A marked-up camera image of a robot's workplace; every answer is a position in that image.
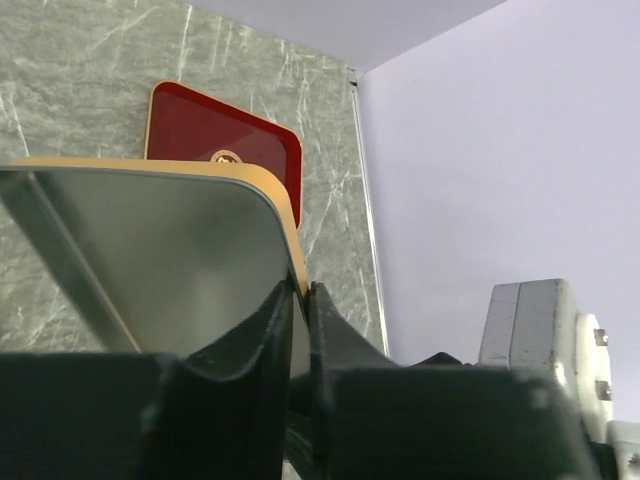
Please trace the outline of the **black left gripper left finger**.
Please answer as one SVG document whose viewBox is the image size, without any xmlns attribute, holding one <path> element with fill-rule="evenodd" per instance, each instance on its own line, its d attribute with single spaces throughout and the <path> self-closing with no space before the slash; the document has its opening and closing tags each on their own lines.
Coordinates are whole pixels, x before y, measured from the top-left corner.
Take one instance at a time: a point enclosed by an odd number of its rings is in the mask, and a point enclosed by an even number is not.
<svg viewBox="0 0 640 480">
<path fill-rule="evenodd" d="M 277 284 L 221 338 L 164 353 L 1 358 L 5 479 L 277 479 L 294 294 Z"/>
</svg>

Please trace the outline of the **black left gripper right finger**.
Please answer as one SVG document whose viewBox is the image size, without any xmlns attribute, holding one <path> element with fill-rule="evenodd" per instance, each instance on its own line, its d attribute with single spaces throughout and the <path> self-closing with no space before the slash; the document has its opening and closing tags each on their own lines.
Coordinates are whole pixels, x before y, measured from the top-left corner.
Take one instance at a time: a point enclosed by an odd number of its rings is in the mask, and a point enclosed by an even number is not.
<svg viewBox="0 0 640 480">
<path fill-rule="evenodd" d="M 313 283 L 308 322 L 318 479 L 596 479 L 580 421 L 546 375 L 402 367 Z"/>
</svg>

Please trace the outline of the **silver tin lid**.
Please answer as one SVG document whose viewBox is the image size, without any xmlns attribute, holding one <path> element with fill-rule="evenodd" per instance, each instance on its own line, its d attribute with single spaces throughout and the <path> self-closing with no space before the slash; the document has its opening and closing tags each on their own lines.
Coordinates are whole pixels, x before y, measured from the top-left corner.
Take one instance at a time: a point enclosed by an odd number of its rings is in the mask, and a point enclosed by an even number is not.
<svg viewBox="0 0 640 480">
<path fill-rule="evenodd" d="M 28 157 L 1 201 L 101 344 L 188 356 L 292 283 L 292 377 L 309 281 L 288 192 L 248 163 Z"/>
</svg>

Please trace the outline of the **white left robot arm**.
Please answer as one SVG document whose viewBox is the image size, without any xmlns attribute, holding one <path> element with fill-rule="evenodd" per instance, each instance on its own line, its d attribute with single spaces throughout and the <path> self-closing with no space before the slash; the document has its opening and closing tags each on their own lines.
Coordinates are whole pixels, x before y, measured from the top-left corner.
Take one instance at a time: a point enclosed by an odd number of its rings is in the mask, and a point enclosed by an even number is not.
<svg viewBox="0 0 640 480">
<path fill-rule="evenodd" d="M 5 354 L 5 479 L 635 479 L 608 340 L 559 279 L 493 289 L 476 364 L 402 367 L 279 282 L 186 358 Z"/>
</svg>

